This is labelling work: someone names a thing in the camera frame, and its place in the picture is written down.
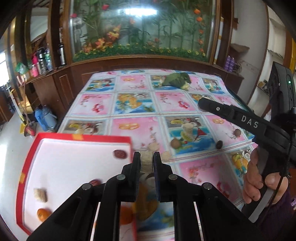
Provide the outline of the person right hand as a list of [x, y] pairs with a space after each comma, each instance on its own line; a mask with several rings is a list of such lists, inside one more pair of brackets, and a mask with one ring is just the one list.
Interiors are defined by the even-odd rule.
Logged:
[[[243, 200], [245, 204], [250, 204], [252, 201], [258, 201], [261, 197], [260, 191], [264, 185], [272, 190], [276, 190], [279, 181], [279, 173], [271, 173], [266, 178], [262, 178], [259, 173], [257, 163], [259, 161], [259, 155], [257, 148], [255, 148], [251, 155], [250, 161], [247, 167], [247, 173], [243, 178]], [[289, 180], [287, 177], [283, 177], [278, 192], [274, 198], [273, 205], [284, 205], [291, 209], [291, 196], [289, 190]]]

